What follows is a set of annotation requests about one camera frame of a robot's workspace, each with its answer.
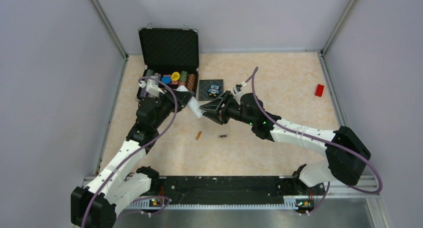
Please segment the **white remote control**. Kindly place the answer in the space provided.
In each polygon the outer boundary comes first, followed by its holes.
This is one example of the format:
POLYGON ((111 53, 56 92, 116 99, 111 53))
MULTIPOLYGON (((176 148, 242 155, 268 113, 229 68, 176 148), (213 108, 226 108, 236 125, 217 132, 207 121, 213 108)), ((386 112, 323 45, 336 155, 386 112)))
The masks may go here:
POLYGON ((188 92, 192 97, 187 102, 187 107, 195 114, 197 118, 201 118, 203 116, 204 111, 200 109, 200 104, 196 100, 195 96, 192 92, 190 92, 184 85, 179 86, 176 89, 178 92, 188 92))

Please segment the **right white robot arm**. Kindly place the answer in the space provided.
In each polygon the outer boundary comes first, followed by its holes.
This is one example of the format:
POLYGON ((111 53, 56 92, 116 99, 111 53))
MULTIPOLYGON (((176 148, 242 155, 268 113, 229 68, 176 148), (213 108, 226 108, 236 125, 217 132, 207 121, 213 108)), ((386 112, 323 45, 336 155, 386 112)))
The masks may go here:
POLYGON ((313 151, 324 159, 305 164, 293 173, 293 189, 306 194, 313 186, 339 181, 354 186, 358 183, 371 153, 352 129, 322 130, 292 123, 264 110, 261 100, 253 93, 235 95, 227 91, 213 101, 200 106, 203 116, 218 124, 230 119, 251 126, 262 140, 289 143, 313 151))

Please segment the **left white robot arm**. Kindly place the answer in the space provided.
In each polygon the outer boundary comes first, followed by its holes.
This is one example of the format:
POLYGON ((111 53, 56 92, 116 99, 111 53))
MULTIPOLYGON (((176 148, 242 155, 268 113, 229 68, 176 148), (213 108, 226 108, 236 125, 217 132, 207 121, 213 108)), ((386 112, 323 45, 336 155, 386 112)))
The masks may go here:
POLYGON ((111 228, 117 216, 133 200, 160 188, 158 172, 142 167, 129 181, 125 178, 144 158, 159 136, 158 128, 170 114, 177 114, 194 101, 189 91, 161 92, 138 103, 136 122, 109 164, 85 187, 71 193, 71 223, 81 228, 111 228))

